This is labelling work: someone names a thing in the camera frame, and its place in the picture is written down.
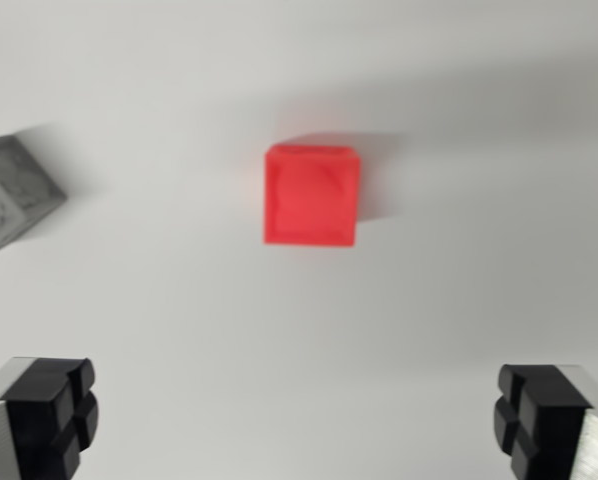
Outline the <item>black padded gripper right finger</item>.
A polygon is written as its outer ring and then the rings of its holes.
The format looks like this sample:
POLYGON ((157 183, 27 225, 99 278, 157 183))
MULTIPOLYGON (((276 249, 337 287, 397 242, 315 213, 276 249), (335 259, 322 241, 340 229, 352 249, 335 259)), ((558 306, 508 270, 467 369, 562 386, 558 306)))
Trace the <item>black padded gripper right finger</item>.
POLYGON ((598 479, 598 382, 577 365, 503 365, 494 434, 517 479, 598 479))

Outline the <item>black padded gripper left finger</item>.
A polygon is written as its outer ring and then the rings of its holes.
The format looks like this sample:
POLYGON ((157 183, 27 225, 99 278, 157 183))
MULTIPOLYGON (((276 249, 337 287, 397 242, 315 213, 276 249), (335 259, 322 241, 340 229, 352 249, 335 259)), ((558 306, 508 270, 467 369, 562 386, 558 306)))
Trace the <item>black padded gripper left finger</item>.
POLYGON ((0 480, 68 480, 95 438, 92 361, 13 357, 0 368, 0 480))

